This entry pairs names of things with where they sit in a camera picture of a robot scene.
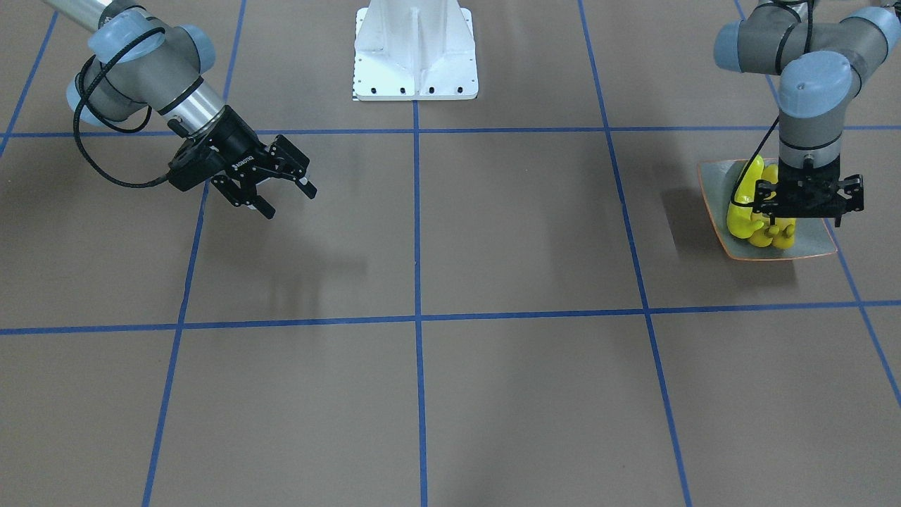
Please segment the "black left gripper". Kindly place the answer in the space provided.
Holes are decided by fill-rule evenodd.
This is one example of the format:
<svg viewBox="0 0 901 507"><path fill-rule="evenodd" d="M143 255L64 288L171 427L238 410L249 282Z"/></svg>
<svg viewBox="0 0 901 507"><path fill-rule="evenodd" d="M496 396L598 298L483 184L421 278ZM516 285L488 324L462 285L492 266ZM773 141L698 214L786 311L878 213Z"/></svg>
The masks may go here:
<svg viewBox="0 0 901 507"><path fill-rule="evenodd" d="M833 218L865 209L864 184L859 174L840 178L842 161L815 167L806 160L794 167L779 160L776 182L759 179L754 187L753 211L775 218Z"/></svg>

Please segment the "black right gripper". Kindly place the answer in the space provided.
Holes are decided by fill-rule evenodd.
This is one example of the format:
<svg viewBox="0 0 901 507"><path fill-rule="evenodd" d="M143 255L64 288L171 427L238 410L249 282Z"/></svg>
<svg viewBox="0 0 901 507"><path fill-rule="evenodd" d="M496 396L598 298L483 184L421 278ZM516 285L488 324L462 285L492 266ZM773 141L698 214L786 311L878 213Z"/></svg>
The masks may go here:
<svg viewBox="0 0 901 507"><path fill-rule="evenodd" d="M272 144L264 144L231 106L225 106L209 128L184 142L203 144L213 151L209 157L213 169L206 182L231 205L251 206L267 220L274 218L276 209L257 192L258 184L266 180L289 180L307 198L317 196L317 187L307 179L309 158L282 134Z"/></svg>

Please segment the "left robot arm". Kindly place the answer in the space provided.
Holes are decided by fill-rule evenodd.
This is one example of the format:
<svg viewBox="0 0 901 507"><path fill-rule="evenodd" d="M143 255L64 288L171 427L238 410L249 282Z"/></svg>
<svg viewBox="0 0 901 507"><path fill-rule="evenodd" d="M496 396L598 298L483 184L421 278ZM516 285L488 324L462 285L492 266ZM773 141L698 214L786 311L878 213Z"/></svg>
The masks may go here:
<svg viewBox="0 0 901 507"><path fill-rule="evenodd" d="M899 4L866 6L817 23L814 1L760 1L717 33L719 68L779 78L778 175L752 184L750 208L772 218L863 211L862 177L840 176L848 106L899 42Z"/></svg>

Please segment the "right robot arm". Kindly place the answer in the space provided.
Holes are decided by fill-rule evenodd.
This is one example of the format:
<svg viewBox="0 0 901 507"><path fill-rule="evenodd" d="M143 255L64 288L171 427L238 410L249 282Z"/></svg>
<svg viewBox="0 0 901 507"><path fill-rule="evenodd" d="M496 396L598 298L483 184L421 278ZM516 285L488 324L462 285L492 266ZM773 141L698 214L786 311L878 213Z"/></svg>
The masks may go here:
<svg viewBox="0 0 901 507"><path fill-rule="evenodd" d="M107 182L113 177L87 153L80 126L90 124L128 134L135 113L157 113L183 139L168 171L141 187L164 183L181 192L211 182L233 206L248 206L265 218L275 209L258 193L272 179L293 182L309 199L309 158L282 134L264 144L222 96L207 84L215 47L194 25L171 26L135 1L51 1L49 6L90 32L92 56L68 85L72 132L84 160Z"/></svg>

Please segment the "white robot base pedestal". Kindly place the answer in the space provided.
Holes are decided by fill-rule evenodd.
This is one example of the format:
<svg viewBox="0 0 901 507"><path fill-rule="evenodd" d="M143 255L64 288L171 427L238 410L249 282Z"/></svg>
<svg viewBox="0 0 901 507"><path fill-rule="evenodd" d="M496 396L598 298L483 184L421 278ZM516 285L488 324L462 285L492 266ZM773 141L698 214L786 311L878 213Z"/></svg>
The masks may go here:
<svg viewBox="0 0 901 507"><path fill-rule="evenodd" d="M352 99L479 96L471 10L457 1L371 1L355 15Z"/></svg>

